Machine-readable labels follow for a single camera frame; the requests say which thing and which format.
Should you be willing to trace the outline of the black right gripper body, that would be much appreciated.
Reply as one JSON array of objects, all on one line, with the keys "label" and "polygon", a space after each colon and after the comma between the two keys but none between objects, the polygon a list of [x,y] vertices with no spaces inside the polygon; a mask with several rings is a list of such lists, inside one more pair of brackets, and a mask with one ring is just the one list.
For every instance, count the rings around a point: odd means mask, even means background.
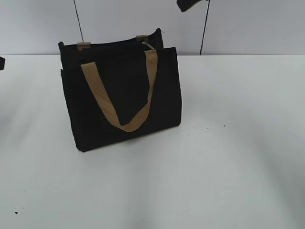
[{"label": "black right gripper body", "polygon": [[201,1],[203,0],[177,0],[176,4],[181,12],[186,12]]}]

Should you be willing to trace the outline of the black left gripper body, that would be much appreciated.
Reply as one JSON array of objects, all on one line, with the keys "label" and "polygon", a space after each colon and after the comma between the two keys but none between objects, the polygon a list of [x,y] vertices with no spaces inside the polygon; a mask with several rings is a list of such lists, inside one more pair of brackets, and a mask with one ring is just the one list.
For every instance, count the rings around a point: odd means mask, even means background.
[{"label": "black left gripper body", "polygon": [[2,71],[5,66],[5,58],[0,57],[0,70]]}]

